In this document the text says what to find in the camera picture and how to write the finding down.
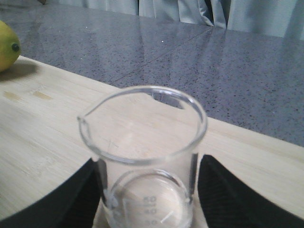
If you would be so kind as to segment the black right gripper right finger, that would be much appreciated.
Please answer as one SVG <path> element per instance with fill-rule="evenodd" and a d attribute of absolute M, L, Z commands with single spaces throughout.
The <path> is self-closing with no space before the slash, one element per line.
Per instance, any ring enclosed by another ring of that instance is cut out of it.
<path fill-rule="evenodd" d="M 302 228 L 304 220 L 247 186 L 205 154 L 198 177 L 200 206 L 210 228 Z"/>

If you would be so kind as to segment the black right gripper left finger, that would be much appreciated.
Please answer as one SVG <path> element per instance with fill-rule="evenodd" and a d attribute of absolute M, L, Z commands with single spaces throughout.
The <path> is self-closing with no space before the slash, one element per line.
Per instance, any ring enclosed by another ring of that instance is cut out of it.
<path fill-rule="evenodd" d="M 18 213 L 2 228 L 91 228 L 103 196 L 97 163 L 88 160 L 58 188 Z"/>

